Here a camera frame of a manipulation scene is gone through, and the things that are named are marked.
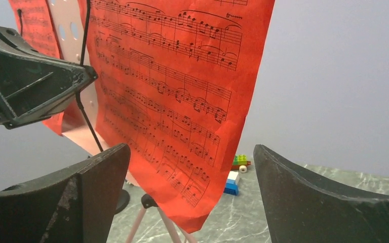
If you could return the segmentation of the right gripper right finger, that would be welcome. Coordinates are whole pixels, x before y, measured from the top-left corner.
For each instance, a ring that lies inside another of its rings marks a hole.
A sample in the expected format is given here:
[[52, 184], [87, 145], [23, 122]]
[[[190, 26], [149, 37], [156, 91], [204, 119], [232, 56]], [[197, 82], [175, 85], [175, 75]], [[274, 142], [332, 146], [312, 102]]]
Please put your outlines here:
[[389, 195], [328, 179], [261, 144], [254, 165], [272, 242], [389, 242]]

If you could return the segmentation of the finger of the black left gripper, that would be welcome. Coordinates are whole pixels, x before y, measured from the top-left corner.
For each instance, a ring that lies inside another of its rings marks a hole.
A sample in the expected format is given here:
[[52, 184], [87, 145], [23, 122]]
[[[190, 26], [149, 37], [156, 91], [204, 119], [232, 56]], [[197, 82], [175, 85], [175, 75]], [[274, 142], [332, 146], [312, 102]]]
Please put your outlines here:
[[50, 118], [97, 77], [91, 66], [42, 54], [16, 30], [0, 27], [0, 125], [12, 129]]

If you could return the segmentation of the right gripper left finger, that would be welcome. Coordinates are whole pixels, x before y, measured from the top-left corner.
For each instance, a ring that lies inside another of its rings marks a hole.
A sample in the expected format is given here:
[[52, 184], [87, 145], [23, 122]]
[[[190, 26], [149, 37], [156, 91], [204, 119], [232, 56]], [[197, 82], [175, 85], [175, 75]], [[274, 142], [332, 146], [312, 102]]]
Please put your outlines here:
[[118, 144], [0, 191], [0, 242], [106, 242], [130, 156]]

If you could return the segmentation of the black microphone stand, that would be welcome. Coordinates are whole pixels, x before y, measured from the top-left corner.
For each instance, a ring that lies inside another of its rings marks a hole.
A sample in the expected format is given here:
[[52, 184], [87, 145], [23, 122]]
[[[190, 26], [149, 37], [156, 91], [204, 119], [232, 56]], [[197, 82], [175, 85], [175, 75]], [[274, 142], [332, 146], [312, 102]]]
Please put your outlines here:
[[118, 198], [115, 215], [123, 211], [130, 202], [130, 194], [127, 190], [122, 189]]

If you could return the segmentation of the red sheet music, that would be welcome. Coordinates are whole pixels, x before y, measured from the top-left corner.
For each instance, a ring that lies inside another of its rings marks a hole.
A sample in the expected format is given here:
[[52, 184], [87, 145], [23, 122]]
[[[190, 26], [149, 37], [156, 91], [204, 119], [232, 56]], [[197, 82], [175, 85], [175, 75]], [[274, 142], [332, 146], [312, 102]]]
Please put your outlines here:
[[218, 203], [274, 1], [80, 1], [98, 72], [96, 129], [131, 149], [139, 186], [186, 232]]
[[41, 54], [60, 59], [61, 50], [47, 1], [17, 1], [9, 4], [21, 36]]

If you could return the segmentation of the pink music stand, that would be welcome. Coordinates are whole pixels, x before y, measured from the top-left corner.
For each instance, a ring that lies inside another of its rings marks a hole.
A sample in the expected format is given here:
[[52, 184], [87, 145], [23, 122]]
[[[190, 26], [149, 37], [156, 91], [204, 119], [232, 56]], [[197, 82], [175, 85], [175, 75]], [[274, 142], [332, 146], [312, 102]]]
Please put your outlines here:
[[[78, 1], [48, 1], [53, 24], [57, 32], [61, 58], [76, 64], [89, 65], [89, 53], [84, 40], [83, 21], [86, 15], [80, 10]], [[94, 84], [90, 84], [75, 96], [75, 100], [66, 110], [63, 119], [63, 135], [78, 144], [91, 155], [96, 155], [109, 148], [104, 139], [95, 131], [98, 114], [97, 92]], [[127, 231], [126, 242], [133, 242], [137, 236], [147, 237], [147, 232], [141, 233], [140, 226], [145, 226], [146, 212], [155, 209], [155, 216], [165, 226], [166, 242], [197, 242], [193, 235], [175, 226], [165, 213], [158, 207], [151, 196], [146, 194], [130, 173], [123, 189], [130, 194], [127, 207], [115, 215], [115, 219], [129, 217], [130, 229]]]

